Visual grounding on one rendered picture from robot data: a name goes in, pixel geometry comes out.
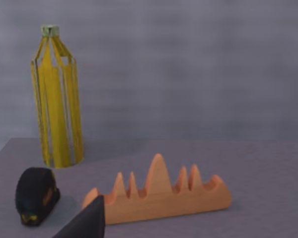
gray wall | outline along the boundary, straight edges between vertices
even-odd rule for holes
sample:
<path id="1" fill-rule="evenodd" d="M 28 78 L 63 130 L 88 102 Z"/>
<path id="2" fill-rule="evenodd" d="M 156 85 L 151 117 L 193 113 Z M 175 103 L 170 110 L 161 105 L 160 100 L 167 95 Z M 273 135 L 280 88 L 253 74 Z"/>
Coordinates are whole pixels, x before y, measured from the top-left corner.
<path id="1" fill-rule="evenodd" d="M 0 148 L 38 135 L 44 23 L 77 58 L 85 137 L 298 139 L 298 0 L 3 0 Z"/>

yellow striped bottle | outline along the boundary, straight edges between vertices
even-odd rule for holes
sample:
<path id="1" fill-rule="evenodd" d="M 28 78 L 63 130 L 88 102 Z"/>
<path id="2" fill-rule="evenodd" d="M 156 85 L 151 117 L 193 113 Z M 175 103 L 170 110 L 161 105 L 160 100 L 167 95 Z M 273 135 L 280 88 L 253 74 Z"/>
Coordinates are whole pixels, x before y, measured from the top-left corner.
<path id="1" fill-rule="evenodd" d="M 76 61 L 58 26 L 42 26 L 31 74 L 42 154 L 49 167 L 64 168 L 83 159 Z"/>

table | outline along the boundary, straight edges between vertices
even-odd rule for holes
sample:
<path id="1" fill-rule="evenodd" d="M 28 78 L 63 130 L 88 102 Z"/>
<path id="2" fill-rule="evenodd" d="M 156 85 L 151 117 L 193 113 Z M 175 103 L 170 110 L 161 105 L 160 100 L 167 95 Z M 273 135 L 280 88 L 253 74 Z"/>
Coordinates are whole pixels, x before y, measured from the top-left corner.
<path id="1" fill-rule="evenodd" d="M 298 238 L 298 143 L 255 141 L 116 140 L 85 143 L 85 159 L 55 170 L 62 198 L 38 228 L 21 225 L 14 206 L 17 180 L 44 166 L 39 140 L 11 139 L 0 152 L 0 238 L 48 238 L 81 208 L 93 187 L 110 192 L 116 174 L 134 171 L 144 185 L 155 153 L 166 161 L 172 182 L 182 165 L 196 163 L 202 178 L 220 175 L 232 191 L 225 211 L 106 227 L 106 238 Z"/>

tallest orange spike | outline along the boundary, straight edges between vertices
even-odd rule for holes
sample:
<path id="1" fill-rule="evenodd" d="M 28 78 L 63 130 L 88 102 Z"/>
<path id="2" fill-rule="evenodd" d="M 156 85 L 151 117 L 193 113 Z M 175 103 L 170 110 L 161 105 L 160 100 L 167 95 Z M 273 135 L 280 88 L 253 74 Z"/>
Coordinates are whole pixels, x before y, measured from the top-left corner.
<path id="1" fill-rule="evenodd" d="M 212 176 L 210 182 L 203 183 L 196 165 L 191 168 L 189 180 L 186 168 L 182 167 L 175 186 L 171 186 L 160 154 L 152 160 L 145 187 L 136 190 L 133 173 L 128 191 L 125 191 L 122 174 L 118 173 L 113 191 L 104 195 L 107 225 L 216 211 L 231 205 L 231 194 L 223 180 Z M 83 207 L 92 201 L 93 195 L 96 197 L 98 193 L 90 192 Z"/>

black and orange object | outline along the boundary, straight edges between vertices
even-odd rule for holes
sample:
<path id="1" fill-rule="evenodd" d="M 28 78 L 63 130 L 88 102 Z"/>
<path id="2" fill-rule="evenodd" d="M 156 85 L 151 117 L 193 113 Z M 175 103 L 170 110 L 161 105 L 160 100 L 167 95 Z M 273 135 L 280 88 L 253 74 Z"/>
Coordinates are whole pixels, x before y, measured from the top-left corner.
<path id="1" fill-rule="evenodd" d="M 39 226 L 61 197 L 51 169 L 28 168 L 21 175 L 15 192 L 15 205 L 25 226 Z"/>
<path id="2" fill-rule="evenodd" d="M 104 196 L 97 196 L 53 238 L 104 238 Z"/>

